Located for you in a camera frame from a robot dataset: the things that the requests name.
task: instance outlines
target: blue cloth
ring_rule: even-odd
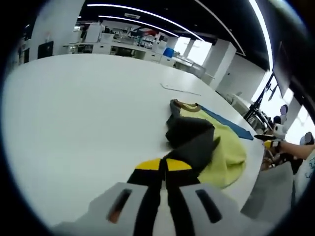
[[[244,128],[234,124],[233,122],[230,122],[229,120],[227,120],[227,119],[225,119],[225,118],[223,118],[223,117],[221,117],[221,116],[219,116],[219,115],[217,115],[217,114],[215,114],[215,113],[213,113],[211,111],[209,111],[207,108],[205,108],[203,106],[201,106],[201,109],[205,113],[207,113],[209,116],[211,116],[212,118],[216,119],[221,124],[229,126],[237,134],[237,136],[239,138],[254,140],[253,136],[251,135],[251,133],[248,130],[246,130],[246,129],[244,129]]]

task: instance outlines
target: desk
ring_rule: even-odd
[[[148,60],[152,61],[155,63],[160,63],[163,65],[167,66],[172,66],[174,65],[175,61],[171,58],[168,58],[166,56],[163,56],[161,52],[155,52],[154,50],[139,47],[136,45],[130,45],[130,44],[125,44],[121,42],[97,42],[97,43],[71,43],[64,45],[64,47],[68,47],[68,53],[69,54],[75,54],[76,49],[73,50],[72,47],[74,46],[80,46],[80,45],[92,45],[93,49],[92,52],[93,54],[105,54],[105,55],[114,55],[117,52],[114,52],[115,48],[125,48],[125,49],[130,49],[134,50],[134,58],[141,59],[141,60]]]
[[[161,83],[201,96],[162,88]],[[197,102],[250,125],[192,74],[149,61],[99,54],[60,55],[23,64],[6,79],[2,131],[7,161],[26,201],[51,226],[73,221],[142,161],[163,157],[169,102]],[[247,166],[223,191],[241,209],[264,147],[244,140]]]
[[[202,67],[201,65],[193,62],[192,60],[184,58],[182,56],[173,57],[172,59],[175,61],[175,67],[177,69],[191,73],[197,76],[199,79],[206,78],[205,81],[208,81],[209,83],[211,82],[211,80],[209,81],[209,75],[205,76],[206,69]]]
[[[240,105],[242,105],[244,107],[244,109],[249,109],[251,106],[251,103],[249,103],[248,101],[242,99],[241,97],[237,96],[236,94],[232,94],[231,97],[233,98],[233,103],[232,105],[237,102]]]

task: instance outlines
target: ceiling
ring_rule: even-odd
[[[87,7],[87,4],[106,3],[142,9],[184,26],[195,32],[205,41],[214,42],[217,38],[228,40],[233,43],[238,53],[242,54],[243,50],[248,60],[267,70],[269,68],[269,61],[264,36],[249,1],[201,0],[201,2],[223,22],[228,30],[211,13],[194,0],[188,0],[185,3],[182,0],[159,0],[156,4],[148,4],[147,0],[86,0],[86,4],[80,13],[82,18],[79,20],[95,21],[100,19],[99,15],[125,17],[125,13],[130,13],[139,15],[139,21],[158,26],[179,36],[196,39],[195,36],[185,32],[178,26],[145,13],[116,7]]]

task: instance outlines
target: white pillar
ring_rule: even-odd
[[[195,40],[190,39],[190,41],[189,41],[189,43],[188,43],[188,45],[187,45],[187,47],[186,47],[186,49],[185,49],[185,51],[184,51],[184,54],[183,54],[183,56],[184,56],[185,58],[188,57],[188,54],[189,54],[189,52],[191,51],[194,42],[195,42]]]
[[[38,46],[54,41],[53,55],[66,53],[68,44],[85,0],[50,0],[36,19],[30,40],[30,60],[37,59]]]
[[[175,45],[177,43],[177,40],[178,40],[178,37],[169,37],[167,39],[167,43],[166,43],[166,46],[167,48],[172,48],[174,49],[175,48]]]
[[[218,39],[215,46],[210,49],[203,63],[203,67],[206,68],[206,73],[214,77],[210,83],[210,87],[213,89],[218,87],[235,53],[236,48],[233,44],[222,39]]]

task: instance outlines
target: white cabinet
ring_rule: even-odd
[[[111,45],[110,44],[100,44],[96,43],[93,45],[92,53],[97,54],[110,54]]]
[[[161,56],[161,60],[159,63],[162,65],[173,67],[173,65],[175,64],[175,60],[166,56]]]
[[[161,60],[161,55],[156,54],[156,53],[150,53],[150,52],[146,52],[143,60],[148,60],[148,61],[153,61],[156,63],[159,63],[159,61]]]

